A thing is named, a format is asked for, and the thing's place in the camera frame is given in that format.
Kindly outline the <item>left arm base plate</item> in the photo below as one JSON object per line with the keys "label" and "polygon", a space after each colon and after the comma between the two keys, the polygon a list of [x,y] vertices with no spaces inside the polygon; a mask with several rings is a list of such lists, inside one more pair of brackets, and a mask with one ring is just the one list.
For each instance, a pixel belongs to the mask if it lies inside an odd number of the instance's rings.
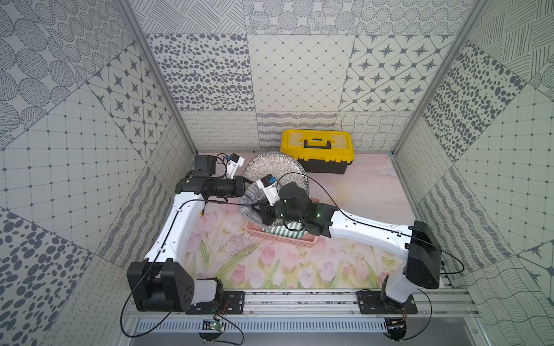
{"label": "left arm base plate", "polygon": [[242,315],[245,305],[245,291],[225,291],[216,294],[213,301],[193,304],[187,315]]}

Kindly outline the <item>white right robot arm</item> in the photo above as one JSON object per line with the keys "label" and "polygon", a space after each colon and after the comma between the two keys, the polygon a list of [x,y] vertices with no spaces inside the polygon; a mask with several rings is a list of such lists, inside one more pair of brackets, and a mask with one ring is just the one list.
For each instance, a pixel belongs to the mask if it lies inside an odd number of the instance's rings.
{"label": "white right robot arm", "polygon": [[406,226],[364,219],[336,205],[313,202],[294,182],[279,187],[273,177],[268,182],[258,180],[256,185],[265,196],[260,212],[264,225],[298,223],[311,235],[360,242],[403,260],[403,268],[383,281],[383,301],[403,304],[421,288],[440,287],[442,248],[426,223]]}

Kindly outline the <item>green white striped plate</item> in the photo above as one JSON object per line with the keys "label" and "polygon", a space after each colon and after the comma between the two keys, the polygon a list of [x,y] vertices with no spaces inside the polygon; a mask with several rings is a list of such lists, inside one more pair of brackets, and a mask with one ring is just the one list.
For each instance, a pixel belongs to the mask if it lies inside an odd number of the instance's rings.
{"label": "green white striped plate", "polygon": [[302,224],[297,222],[286,223],[283,226],[271,226],[263,229],[263,231],[267,234],[289,239],[300,239],[307,234]]}

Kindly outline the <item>speckled grey round plate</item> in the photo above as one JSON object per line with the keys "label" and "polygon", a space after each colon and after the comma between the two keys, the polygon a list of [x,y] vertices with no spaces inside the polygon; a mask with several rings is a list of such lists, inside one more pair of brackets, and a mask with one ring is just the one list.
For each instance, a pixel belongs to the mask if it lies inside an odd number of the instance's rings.
{"label": "speckled grey round plate", "polygon": [[310,183],[304,167],[288,154],[269,151],[258,155],[245,167],[242,176],[252,183],[248,185],[242,198],[252,203],[264,199],[265,195],[256,182],[268,174],[278,180],[279,187],[296,183],[308,195],[310,194]]}

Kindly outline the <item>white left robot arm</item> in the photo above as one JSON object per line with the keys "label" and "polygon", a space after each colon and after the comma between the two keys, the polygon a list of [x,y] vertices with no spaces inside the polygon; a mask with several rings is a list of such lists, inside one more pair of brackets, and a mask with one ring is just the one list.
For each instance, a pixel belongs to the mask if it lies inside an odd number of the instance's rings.
{"label": "white left robot arm", "polygon": [[195,279],[184,268],[186,248],[211,198],[223,202],[245,193],[245,180],[236,174],[244,158],[200,155],[194,167],[175,186],[173,207],[160,235],[141,262],[127,270],[131,298],[138,311],[218,312],[224,289],[217,278]]}

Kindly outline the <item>grey knitted dish cloth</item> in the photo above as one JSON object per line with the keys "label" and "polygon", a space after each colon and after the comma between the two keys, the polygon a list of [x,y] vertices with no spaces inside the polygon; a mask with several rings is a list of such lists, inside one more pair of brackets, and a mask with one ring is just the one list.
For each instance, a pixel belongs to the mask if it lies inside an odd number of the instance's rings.
{"label": "grey knitted dish cloth", "polygon": [[258,226],[270,226],[271,219],[265,211],[268,205],[265,193],[256,185],[250,184],[239,199],[238,211],[247,221]]}

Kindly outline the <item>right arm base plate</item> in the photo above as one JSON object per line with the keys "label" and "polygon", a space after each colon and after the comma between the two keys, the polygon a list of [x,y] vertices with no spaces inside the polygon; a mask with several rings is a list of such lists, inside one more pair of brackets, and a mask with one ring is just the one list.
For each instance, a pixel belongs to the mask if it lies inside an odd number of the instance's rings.
{"label": "right arm base plate", "polygon": [[380,291],[362,289],[356,292],[361,314],[417,314],[418,309],[412,296],[405,303],[398,303]]}

